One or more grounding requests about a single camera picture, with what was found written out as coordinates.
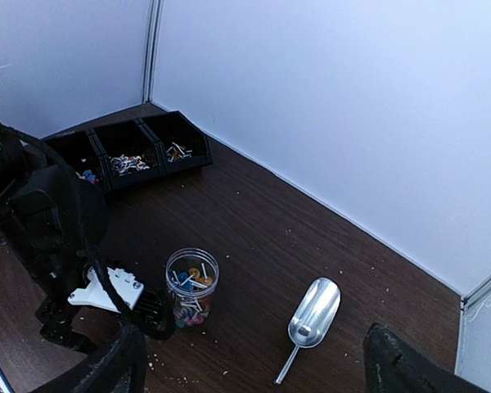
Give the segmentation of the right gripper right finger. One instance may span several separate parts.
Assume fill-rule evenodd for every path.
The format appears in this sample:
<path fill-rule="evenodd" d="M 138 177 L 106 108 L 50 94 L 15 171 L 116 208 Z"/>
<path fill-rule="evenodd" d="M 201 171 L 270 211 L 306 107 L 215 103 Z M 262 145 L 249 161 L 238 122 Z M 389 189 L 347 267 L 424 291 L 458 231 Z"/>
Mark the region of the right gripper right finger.
<path fill-rule="evenodd" d="M 483 392 L 484 389 L 437 366 L 382 323 L 363 339 L 366 392 Z"/>

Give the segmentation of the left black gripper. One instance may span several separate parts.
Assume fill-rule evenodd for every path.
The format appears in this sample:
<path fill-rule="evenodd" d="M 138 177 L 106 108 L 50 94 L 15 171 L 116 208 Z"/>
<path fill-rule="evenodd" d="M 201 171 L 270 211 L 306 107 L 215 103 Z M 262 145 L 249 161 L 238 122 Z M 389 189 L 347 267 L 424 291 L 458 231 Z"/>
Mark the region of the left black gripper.
<path fill-rule="evenodd" d="M 169 298 L 163 290 L 145 290 L 133 313 L 145 336 L 164 341 L 176 328 Z M 73 306 L 46 298 L 35 316 L 42 324 L 40 335 L 45 341 L 77 352 L 93 352 L 112 338 L 128 320 L 117 313 L 86 306 Z"/>

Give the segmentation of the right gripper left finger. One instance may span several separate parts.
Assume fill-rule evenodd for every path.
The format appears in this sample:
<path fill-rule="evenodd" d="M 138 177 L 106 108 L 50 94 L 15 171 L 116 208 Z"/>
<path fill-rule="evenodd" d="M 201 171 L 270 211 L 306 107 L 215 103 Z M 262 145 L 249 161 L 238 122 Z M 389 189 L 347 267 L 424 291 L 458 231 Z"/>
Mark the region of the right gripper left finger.
<path fill-rule="evenodd" d="M 143 392 L 147 352 L 143 334 L 133 325 L 37 392 Z"/>

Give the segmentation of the clear plastic jar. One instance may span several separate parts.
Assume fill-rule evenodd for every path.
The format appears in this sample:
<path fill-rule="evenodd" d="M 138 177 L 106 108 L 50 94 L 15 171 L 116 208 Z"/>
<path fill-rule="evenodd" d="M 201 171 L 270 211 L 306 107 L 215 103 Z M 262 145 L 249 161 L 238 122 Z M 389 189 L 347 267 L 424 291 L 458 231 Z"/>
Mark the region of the clear plastic jar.
<path fill-rule="evenodd" d="M 178 328 L 202 324 L 209 316 L 220 268 L 205 250 L 186 247 L 175 251 L 165 265 L 165 281 Z"/>

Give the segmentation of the metal scoop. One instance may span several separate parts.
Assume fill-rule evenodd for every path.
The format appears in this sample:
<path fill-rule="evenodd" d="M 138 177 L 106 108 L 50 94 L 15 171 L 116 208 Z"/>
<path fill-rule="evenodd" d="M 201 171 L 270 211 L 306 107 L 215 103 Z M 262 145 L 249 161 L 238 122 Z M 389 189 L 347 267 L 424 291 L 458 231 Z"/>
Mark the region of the metal scoop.
<path fill-rule="evenodd" d="M 275 385 L 282 384 L 299 350 L 311 349 L 323 341 L 340 307 L 340 301 L 340 289 L 329 278 L 320 277 L 310 284 L 288 323 L 287 333 L 294 349 L 275 378 Z"/>

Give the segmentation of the black three-compartment candy bin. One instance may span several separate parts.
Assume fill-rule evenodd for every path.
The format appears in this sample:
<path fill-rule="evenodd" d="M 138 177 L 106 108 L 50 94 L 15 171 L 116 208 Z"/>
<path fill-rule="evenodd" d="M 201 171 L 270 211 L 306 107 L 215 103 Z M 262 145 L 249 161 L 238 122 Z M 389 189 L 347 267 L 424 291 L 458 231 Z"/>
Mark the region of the black three-compartment candy bin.
<path fill-rule="evenodd" d="M 45 141 L 103 193 L 213 163 L 208 137 L 179 111 L 53 134 Z"/>

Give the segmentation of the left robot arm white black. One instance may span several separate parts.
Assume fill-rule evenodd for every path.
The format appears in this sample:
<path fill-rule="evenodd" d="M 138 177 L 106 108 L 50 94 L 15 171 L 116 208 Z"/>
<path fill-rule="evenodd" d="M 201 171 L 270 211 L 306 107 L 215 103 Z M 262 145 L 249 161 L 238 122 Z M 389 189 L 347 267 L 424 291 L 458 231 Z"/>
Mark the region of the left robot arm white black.
<path fill-rule="evenodd" d="M 73 329 L 84 307 L 108 311 L 157 341 L 173 335 L 165 293 L 99 254 L 107 227 L 96 186 L 45 141 L 0 122 L 0 235 L 45 293 L 36 317 L 46 341 L 93 352 L 94 343 Z"/>

